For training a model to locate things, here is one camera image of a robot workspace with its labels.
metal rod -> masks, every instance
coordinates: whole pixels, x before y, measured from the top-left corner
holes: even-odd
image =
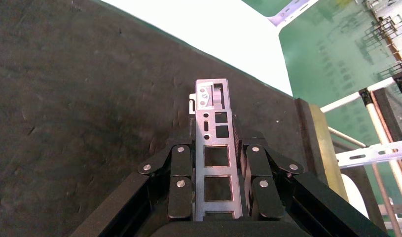
[[[362,143],[362,142],[356,140],[355,138],[349,137],[348,135],[346,135],[346,134],[344,134],[344,133],[341,133],[341,132],[337,131],[336,129],[332,128],[332,127],[329,127],[329,132],[330,132],[331,134],[335,135],[335,136],[338,136],[338,137],[340,137],[340,138],[343,138],[344,140],[346,140],[346,141],[348,141],[348,142],[350,142],[350,143],[352,143],[352,144],[355,144],[355,145],[358,146],[358,147],[361,147],[361,148],[368,147],[368,146],[365,145],[364,143]]]
[[[396,219],[393,206],[390,203],[388,198],[387,191],[385,190],[384,182],[382,181],[381,175],[378,170],[378,166],[374,163],[372,164],[373,173],[375,174],[376,182],[378,183],[379,190],[381,191],[382,200],[385,204],[385,209],[387,210],[388,216],[390,217],[390,221],[394,230],[396,237],[402,237],[400,226],[398,225],[398,221]]]
[[[374,90],[378,90],[381,88],[385,88],[393,83],[394,83],[394,79],[392,77],[390,77],[390,78],[384,79],[380,82],[377,82],[373,85],[368,86],[367,89],[368,89],[368,91],[374,91]],[[359,99],[360,97],[361,96],[360,96],[359,92],[355,92],[353,94],[350,94],[346,97],[341,98],[340,100],[336,100],[333,103],[330,103],[326,106],[321,107],[321,111],[323,113],[326,113],[326,112],[334,110],[340,106],[343,106],[347,103],[355,101],[355,100]]]
[[[389,141],[390,143],[391,143],[391,142],[394,142],[393,137],[391,136],[391,133],[390,133],[390,131],[389,131],[389,129],[388,129],[387,122],[385,121],[384,116],[382,115],[381,108],[380,108],[380,106],[379,106],[379,103],[378,103],[378,101],[377,101],[377,99],[376,99],[376,96],[375,96],[374,92],[371,91],[371,92],[370,92],[370,95],[371,95],[371,98],[372,98],[372,100],[373,100],[373,104],[374,104],[374,106],[375,106],[376,112],[378,113],[378,117],[379,117],[379,120],[381,121],[382,127],[384,128],[384,131],[385,131],[385,133],[387,134],[388,141]],[[398,165],[399,165],[399,167],[400,167],[400,170],[401,170],[401,172],[402,172],[402,160],[398,159],[398,160],[397,160],[397,163],[398,163]]]
[[[373,103],[369,103],[366,105],[366,108],[368,109],[369,116],[371,117],[379,141],[381,142],[381,144],[389,143],[387,134],[385,133],[381,120],[379,119],[378,113],[376,112],[375,105]],[[398,165],[396,160],[389,161],[389,164],[393,172],[394,178],[397,182],[400,193],[402,195],[402,170],[400,169],[400,166]]]

